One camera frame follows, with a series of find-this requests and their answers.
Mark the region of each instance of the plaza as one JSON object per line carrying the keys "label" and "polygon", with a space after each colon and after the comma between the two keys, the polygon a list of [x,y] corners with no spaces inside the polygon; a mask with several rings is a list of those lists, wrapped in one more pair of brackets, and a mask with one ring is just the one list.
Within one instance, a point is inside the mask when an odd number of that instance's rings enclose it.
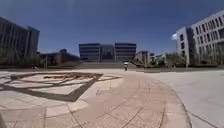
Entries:
{"label": "plaza", "polygon": [[123,70],[1,72],[3,128],[190,128],[172,88]]}

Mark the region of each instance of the stone tile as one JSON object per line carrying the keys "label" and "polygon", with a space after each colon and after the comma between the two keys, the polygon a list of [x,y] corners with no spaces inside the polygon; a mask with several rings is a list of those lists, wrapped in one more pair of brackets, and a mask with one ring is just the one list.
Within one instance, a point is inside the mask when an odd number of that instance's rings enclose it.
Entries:
{"label": "stone tile", "polygon": [[142,110],[130,122],[130,124],[136,125],[140,128],[159,128],[162,118],[163,113],[150,110]]}
{"label": "stone tile", "polygon": [[166,113],[162,128],[191,128],[187,115]]}
{"label": "stone tile", "polygon": [[67,102],[64,101],[58,101],[58,100],[47,100],[44,104],[41,106],[45,107],[53,107],[53,106],[59,106],[59,105],[65,105]]}
{"label": "stone tile", "polygon": [[7,110],[7,108],[4,106],[0,106],[0,110]]}
{"label": "stone tile", "polygon": [[44,119],[19,121],[13,128],[44,128]]}
{"label": "stone tile", "polygon": [[88,103],[86,103],[83,100],[77,100],[76,102],[68,103],[67,105],[68,105],[70,111],[76,111],[78,109],[82,109],[82,108],[87,107]]}
{"label": "stone tile", "polygon": [[113,117],[116,117],[120,120],[123,120],[125,122],[129,122],[139,111],[137,108],[128,107],[128,106],[119,106],[113,111],[111,111],[109,114]]}
{"label": "stone tile", "polygon": [[3,121],[17,121],[23,111],[24,110],[6,110],[0,111],[0,114]]}
{"label": "stone tile", "polygon": [[156,92],[150,92],[149,93],[149,99],[150,100],[155,100],[155,101],[165,101],[165,94],[162,93],[161,91],[156,91]]}
{"label": "stone tile", "polygon": [[9,109],[27,109],[27,108],[35,107],[35,105],[28,104],[19,100],[15,100],[9,104],[6,104],[5,107]]}
{"label": "stone tile", "polygon": [[89,123],[94,121],[96,118],[102,116],[104,111],[100,106],[94,105],[84,109],[79,109],[73,112],[73,116],[77,119],[80,124]]}
{"label": "stone tile", "polygon": [[133,124],[128,124],[124,128],[140,128],[140,127],[133,125]]}
{"label": "stone tile", "polygon": [[47,101],[48,101],[48,99],[46,99],[46,98],[37,98],[37,99],[30,101],[29,103],[34,104],[34,105],[43,105]]}
{"label": "stone tile", "polygon": [[185,114],[186,110],[182,103],[166,103],[166,112],[176,113],[176,114]]}
{"label": "stone tile", "polygon": [[0,98],[0,105],[4,106],[6,104],[14,102],[15,100],[16,99],[13,99],[13,98]]}
{"label": "stone tile", "polygon": [[144,100],[136,100],[136,99],[130,98],[124,104],[127,105],[127,106],[129,106],[129,107],[141,108],[141,107],[144,106],[145,102],[144,102]]}
{"label": "stone tile", "polygon": [[91,122],[86,125],[82,125],[83,128],[122,128],[125,126],[125,122],[118,120],[116,118],[113,118],[112,116],[105,115],[94,122]]}
{"label": "stone tile", "polygon": [[37,99],[37,97],[30,96],[30,95],[19,98],[19,100],[24,101],[24,102],[30,102],[30,101],[35,100],[35,99]]}
{"label": "stone tile", "polygon": [[67,105],[48,107],[46,111],[46,117],[57,116],[69,113],[69,109]]}
{"label": "stone tile", "polygon": [[53,93],[53,94],[69,94],[71,93],[73,90],[71,90],[70,87],[57,87],[56,89],[51,89],[48,90],[48,93]]}
{"label": "stone tile", "polygon": [[13,128],[16,124],[16,122],[1,122],[0,128]]}
{"label": "stone tile", "polygon": [[45,128],[74,128],[76,126],[79,124],[70,113],[49,117],[45,120]]}
{"label": "stone tile", "polygon": [[45,109],[44,107],[26,109],[20,114],[18,121],[44,119]]}
{"label": "stone tile", "polygon": [[144,104],[143,109],[163,112],[165,111],[165,102],[164,101],[149,101]]}

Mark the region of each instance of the ground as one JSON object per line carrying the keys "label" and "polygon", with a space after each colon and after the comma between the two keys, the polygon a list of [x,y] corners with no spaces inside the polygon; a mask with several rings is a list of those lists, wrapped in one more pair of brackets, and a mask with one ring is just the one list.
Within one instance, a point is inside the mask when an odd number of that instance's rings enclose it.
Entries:
{"label": "ground", "polygon": [[148,75],[176,91],[188,111],[193,128],[224,127],[224,70]]}
{"label": "ground", "polygon": [[28,72],[1,72],[0,127],[224,126],[224,71],[149,74],[119,69],[74,70],[69,72],[80,72],[82,77],[43,79],[61,76],[55,74],[58,72],[15,80],[8,76]]}

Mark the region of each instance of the sky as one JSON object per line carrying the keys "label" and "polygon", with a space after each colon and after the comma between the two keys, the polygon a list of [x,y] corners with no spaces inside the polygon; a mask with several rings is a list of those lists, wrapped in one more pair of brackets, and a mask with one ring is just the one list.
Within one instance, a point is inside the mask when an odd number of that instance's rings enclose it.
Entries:
{"label": "sky", "polygon": [[224,10],[224,0],[0,0],[0,17],[40,30],[38,51],[79,43],[133,42],[137,51],[176,51],[172,35]]}

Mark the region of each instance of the building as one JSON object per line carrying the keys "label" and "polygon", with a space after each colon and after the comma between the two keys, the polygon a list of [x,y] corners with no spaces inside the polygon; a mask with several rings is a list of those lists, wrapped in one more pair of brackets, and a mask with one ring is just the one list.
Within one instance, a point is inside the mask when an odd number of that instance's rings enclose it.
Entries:
{"label": "building", "polygon": [[150,65],[152,59],[154,59],[154,53],[149,51],[140,51],[135,55],[135,60],[144,65]]}
{"label": "building", "polygon": [[136,44],[79,44],[79,53],[86,61],[129,61],[134,59]]}
{"label": "building", "polygon": [[72,55],[66,49],[61,49],[59,52],[40,53],[40,57],[42,60],[45,60],[45,64],[48,66],[61,66],[66,62],[73,62],[73,64],[69,64],[74,65],[74,62],[76,63],[80,60],[78,56]]}
{"label": "building", "polygon": [[100,61],[101,44],[79,44],[79,55],[83,60]]}
{"label": "building", "polygon": [[14,51],[21,56],[36,54],[40,31],[23,28],[0,17],[0,50]]}
{"label": "building", "polygon": [[194,64],[196,57],[203,60],[204,54],[212,55],[210,59],[214,60],[215,54],[224,50],[224,10],[181,28],[176,34],[178,53],[186,56],[188,65]]}
{"label": "building", "polygon": [[115,58],[117,61],[132,60],[136,53],[136,44],[134,43],[115,43]]}

